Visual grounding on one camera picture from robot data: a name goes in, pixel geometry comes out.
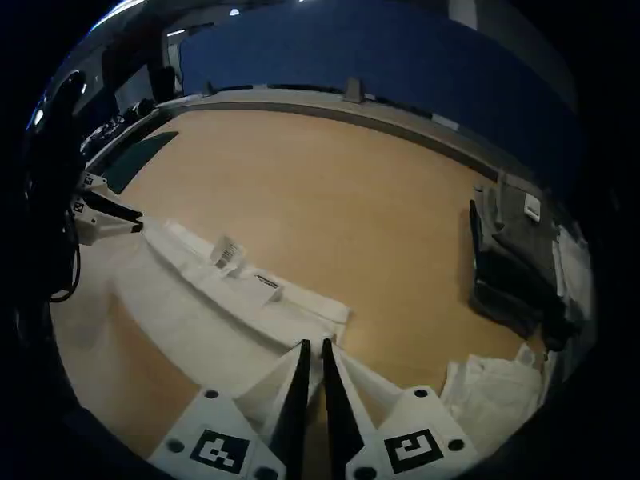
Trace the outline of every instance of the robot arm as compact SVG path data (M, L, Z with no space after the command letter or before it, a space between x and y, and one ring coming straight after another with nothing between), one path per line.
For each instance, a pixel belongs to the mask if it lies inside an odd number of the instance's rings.
M71 200L78 240L93 245L100 238L142 230L142 212L120 202L103 177L83 172Z

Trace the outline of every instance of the white cloth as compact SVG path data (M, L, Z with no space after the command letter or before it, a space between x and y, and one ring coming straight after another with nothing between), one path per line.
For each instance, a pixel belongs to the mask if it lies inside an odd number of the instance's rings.
M532 360L522 349L518 359L470 355L466 363L449 362L447 367L441 400L483 457L500 447L537 408L540 373L526 365Z
M572 300L585 320L593 317L594 280L589 250L576 242L563 226L558 236L558 253L562 267L563 297Z
M300 340L311 340L317 353L324 337L339 339L350 312L346 306L268 272L284 286L280 300L244 306L235 287L263 270L247 265L239 278L217 278L208 259L212 249L174 222L158 226L146 220L144 239L114 282L142 330L196 383L235 395ZM220 291L224 305L212 298ZM321 380L315 358L311 392Z
M148 218L145 224L177 248L193 253L199 240L201 249L210 250L208 242L187 230L175 235L181 231L177 224L169 225L173 234ZM187 237L189 242L181 240ZM262 271L247 269L247 273ZM340 302L268 275L284 289L277 305L267 308L282 312L284 319L277 318L276 325L259 331L198 291L142 235L106 238L82 249L78 290L69 301L53 305L52 315L54 322L65 324L67 337L73 335L66 341L88 348L107 321L107 299L113 291L141 330L187 377L233 396L260 379L298 339L315 333L339 342L349 316L350 310ZM309 340L320 342L319 338ZM322 364L314 358L310 394L321 380Z

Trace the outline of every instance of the wall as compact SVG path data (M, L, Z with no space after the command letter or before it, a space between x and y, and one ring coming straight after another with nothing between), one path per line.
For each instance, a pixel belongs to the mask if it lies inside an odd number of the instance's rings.
M182 42L185 94L295 84L366 91L434 112L514 155L567 194L582 155L578 120L496 41L420 6L369 0L289 3L232 17Z
M503 0L449 0L449 16L484 34L528 65L572 110L573 76L562 56L516 8Z

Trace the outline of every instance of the desk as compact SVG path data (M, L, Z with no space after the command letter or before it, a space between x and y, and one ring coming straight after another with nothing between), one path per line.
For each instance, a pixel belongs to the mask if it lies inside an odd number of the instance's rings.
M440 391L449 360L515 356L522 341L466 305L469 200L488 182L479 174L387 134L296 114L194 111L162 131L179 135L123 201L211 241L227 233L256 265L350 306L343 348L373 370ZM116 298L99 326L54 320L80 401L147 457L198 386ZM307 478L329 477L318 403Z

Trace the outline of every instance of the white tag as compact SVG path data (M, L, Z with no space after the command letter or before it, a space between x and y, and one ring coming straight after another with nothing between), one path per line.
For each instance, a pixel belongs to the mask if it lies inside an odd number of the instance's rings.
M242 282L241 290L252 304L264 306L267 302L280 299L282 286L263 274L255 274Z
M214 263L221 277L225 277L245 264L245 247L233 239L222 235L215 243L209 258Z
M525 195L525 215L534 222L540 223L540 200L532 194Z

